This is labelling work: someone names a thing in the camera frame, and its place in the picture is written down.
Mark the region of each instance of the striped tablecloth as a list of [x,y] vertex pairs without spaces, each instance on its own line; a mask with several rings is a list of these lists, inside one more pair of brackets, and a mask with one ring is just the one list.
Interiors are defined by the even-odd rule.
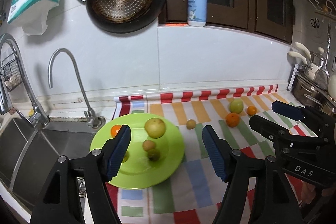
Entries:
[[[184,138],[185,157],[176,172],[159,185],[143,190],[125,190],[108,184],[108,190],[123,224],[206,224],[212,223],[220,205],[226,183],[215,175],[202,142],[202,128],[211,125],[220,138],[232,148],[241,149],[249,157],[264,159],[274,155],[272,143],[249,127],[245,110],[256,106],[258,115],[288,128],[292,134],[315,136],[301,122],[295,122],[271,110],[272,102],[299,103],[287,91],[275,92],[277,86],[226,89],[191,93],[130,96],[119,102],[114,118],[129,113],[153,113],[165,117],[179,127]],[[244,111],[235,128],[226,125],[228,105],[241,97]],[[194,119],[196,128],[188,130],[186,122]],[[302,182],[287,176],[298,201]],[[253,202],[255,179],[251,178],[241,223],[248,223]],[[85,204],[86,223],[92,218]]]

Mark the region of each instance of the white knife handle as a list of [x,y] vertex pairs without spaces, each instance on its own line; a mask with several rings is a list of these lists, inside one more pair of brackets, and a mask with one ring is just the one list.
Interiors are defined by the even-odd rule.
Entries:
[[294,51],[289,51],[288,54],[290,56],[293,56],[293,57],[298,57],[298,58],[301,58],[303,63],[305,65],[307,65],[307,59],[301,54],[301,53],[298,53],[298,52],[294,52]]
[[310,54],[310,50],[307,49],[307,47],[305,45],[303,45],[302,43],[299,43],[299,42],[295,42],[295,45],[300,49],[300,50],[303,50],[307,56],[308,56],[308,59],[311,59],[311,54]]
[[317,49],[319,50],[320,54],[324,54],[324,53],[326,52],[326,51],[325,51],[323,48],[321,48],[321,47],[318,47]]

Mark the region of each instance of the yellow stripe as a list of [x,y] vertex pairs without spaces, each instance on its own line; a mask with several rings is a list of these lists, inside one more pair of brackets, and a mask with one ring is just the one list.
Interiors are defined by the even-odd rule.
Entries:
[[172,103],[171,105],[175,111],[175,115],[177,117],[179,125],[181,126],[186,125],[187,116],[185,115],[185,111],[184,111],[182,103]]
[[249,107],[249,106],[255,106],[255,105],[253,104],[253,102],[250,100],[249,97],[247,97],[247,96],[243,96],[243,97],[241,97],[241,99],[243,100],[244,104],[247,105],[247,107]]
[[[237,99],[237,98],[226,98],[228,101],[229,101],[229,103],[231,103],[234,99]],[[245,113],[245,111],[243,110],[242,112],[240,112],[239,113],[239,116],[246,116],[247,114]]]
[[268,95],[268,94],[263,94],[268,100],[270,100],[272,103],[274,102],[274,99]]
[[161,104],[151,105],[150,106],[150,113],[164,117],[164,115],[163,115],[163,109],[162,109],[162,105]]
[[202,101],[191,101],[194,112],[196,114],[197,120],[199,123],[210,122],[210,117],[205,110]]
[[258,105],[260,105],[260,107],[264,110],[264,111],[268,111],[269,108],[267,107],[267,105],[264,103],[264,101],[259,97],[259,95],[253,95],[252,96],[254,100],[256,100],[256,102],[258,103]]
[[227,110],[225,109],[225,107],[222,105],[221,101],[219,101],[218,99],[212,99],[210,100],[213,108],[215,109],[215,111],[217,112],[217,114],[223,119],[226,119],[226,116],[229,114],[227,112]]
[[277,94],[277,93],[272,93],[272,95],[273,95],[275,98],[277,98],[279,101],[288,104],[288,102],[287,102],[284,98],[282,98],[279,94]]

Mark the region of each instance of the wire basket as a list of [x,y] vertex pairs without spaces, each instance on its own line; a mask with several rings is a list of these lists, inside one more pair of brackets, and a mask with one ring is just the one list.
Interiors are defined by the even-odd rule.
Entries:
[[22,77],[14,53],[10,54],[2,61],[2,69],[5,78],[5,86],[8,91],[12,91],[22,83]]

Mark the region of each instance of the bottle label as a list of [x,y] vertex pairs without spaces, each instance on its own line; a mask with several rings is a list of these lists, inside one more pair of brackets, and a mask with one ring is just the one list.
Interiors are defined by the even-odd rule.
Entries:
[[188,0],[188,20],[206,22],[207,2],[208,0]]

